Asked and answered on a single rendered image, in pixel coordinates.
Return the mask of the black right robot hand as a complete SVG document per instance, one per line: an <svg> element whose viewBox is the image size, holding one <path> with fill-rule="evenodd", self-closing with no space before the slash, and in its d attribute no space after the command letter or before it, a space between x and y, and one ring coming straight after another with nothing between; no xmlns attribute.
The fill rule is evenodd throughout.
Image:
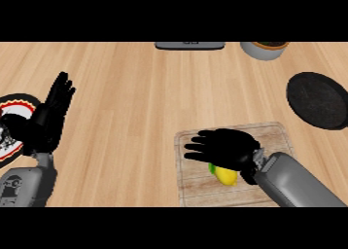
<svg viewBox="0 0 348 249"><path fill-rule="evenodd" d="M256 185L253 154L260 149L260 143L247 132L228 128L200 130L183 148L188 160L238 171L245 183Z"/></svg>

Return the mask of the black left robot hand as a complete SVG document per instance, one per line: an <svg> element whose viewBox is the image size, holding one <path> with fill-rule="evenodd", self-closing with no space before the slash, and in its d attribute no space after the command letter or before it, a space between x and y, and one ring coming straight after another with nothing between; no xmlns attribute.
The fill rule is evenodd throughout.
<svg viewBox="0 0 348 249"><path fill-rule="evenodd" d="M1 116L0 124L7 128L10 137L24 143L25 156L37 153L50 154L56 150L74 91L68 73L61 72L46 100L37 105L30 118L16 114Z"/></svg>

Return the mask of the yellow lemon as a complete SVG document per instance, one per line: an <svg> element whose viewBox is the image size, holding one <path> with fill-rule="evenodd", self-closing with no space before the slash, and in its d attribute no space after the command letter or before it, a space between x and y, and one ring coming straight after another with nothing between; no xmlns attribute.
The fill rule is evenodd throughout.
<svg viewBox="0 0 348 249"><path fill-rule="evenodd" d="M237 172L226 168L214 166L211 163L208 164L208 171L216 176L219 182L225 186L237 185Z"/></svg>

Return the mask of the pale wooden cutting board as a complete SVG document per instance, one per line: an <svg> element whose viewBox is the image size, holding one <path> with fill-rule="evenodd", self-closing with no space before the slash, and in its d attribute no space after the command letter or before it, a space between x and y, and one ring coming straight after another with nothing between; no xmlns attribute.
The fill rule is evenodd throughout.
<svg viewBox="0 0 348 249"><path fill-rule="evenodd" d="M229 128L247 132L260 142L268 157L284 152L293 158L296 153L284 126L279 122L231 125ZM276 203L259 186L248 185L241 176L237 184L225 186L208 170L208 164L188 160L183 145L191 142L197 130L180 131L173 138L177 199L182 207L276 207Z"/></svg>

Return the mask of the black frying pan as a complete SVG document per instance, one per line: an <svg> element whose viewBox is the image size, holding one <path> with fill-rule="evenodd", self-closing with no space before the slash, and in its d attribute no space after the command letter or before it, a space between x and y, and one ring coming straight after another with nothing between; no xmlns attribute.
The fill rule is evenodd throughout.
<svg viewBox="0 0 348 249"><path fill-rule="evenodd" d="M309 125L328 130L348 127L348 91L328 76L297 73L287 82L285 98L294 114Z"/></svg>

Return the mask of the patterned round plate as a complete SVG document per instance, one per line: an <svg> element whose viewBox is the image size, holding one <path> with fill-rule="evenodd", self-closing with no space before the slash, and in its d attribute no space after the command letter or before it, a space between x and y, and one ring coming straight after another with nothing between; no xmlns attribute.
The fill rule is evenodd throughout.
<svg viewBox="0 0 348 249"><path fill-rule="evenodd" d="M27 93L12 93L0 97L1 114L16 114L30 118L40 100ZM22 155L24 143L10 137L0 125L0 168Z"/></svg>

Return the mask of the grey plant pot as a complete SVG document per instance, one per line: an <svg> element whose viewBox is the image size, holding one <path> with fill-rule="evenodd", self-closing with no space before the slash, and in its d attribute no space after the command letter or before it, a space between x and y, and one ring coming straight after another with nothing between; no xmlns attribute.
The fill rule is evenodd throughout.
<svg viewBox="0 0 348 249"><path fill-rule="evenodd" d="M259 60L273 60L282 54L287 42L241 42L242 51Z"/></svg>

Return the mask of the grey flat appliance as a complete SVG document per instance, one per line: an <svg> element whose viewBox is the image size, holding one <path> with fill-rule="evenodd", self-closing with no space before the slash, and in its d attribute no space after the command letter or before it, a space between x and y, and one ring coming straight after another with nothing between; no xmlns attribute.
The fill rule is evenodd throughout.
<svg viewBox="0 0 348 249"><path fill-rule="evenodd" d="M158 50L169 51L213 51L223 48L225 42L155 42Z"/></svg>

